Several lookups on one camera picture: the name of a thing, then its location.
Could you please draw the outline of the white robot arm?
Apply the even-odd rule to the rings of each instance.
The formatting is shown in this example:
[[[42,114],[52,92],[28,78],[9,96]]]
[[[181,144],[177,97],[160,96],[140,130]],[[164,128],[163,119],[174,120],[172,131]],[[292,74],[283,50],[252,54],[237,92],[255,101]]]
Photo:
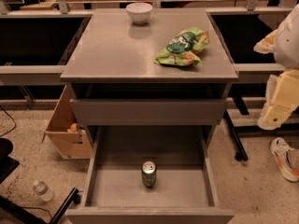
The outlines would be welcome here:
[[[266,102],[258,126],[264,130],[279,128],[299,106],[299,5],[279,27],[258,42],[254,51],[273,53],[275,62],[285,70],[271,75],[266,85]]]

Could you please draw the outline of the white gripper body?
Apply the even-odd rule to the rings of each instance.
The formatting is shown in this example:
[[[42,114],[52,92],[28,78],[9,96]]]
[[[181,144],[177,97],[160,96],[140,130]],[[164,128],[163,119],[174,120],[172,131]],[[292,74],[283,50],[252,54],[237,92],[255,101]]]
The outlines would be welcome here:
[[[288,69],[267,81],[265,104],[258,119],[264,130],[279,128],[299,106],[299,70]]]

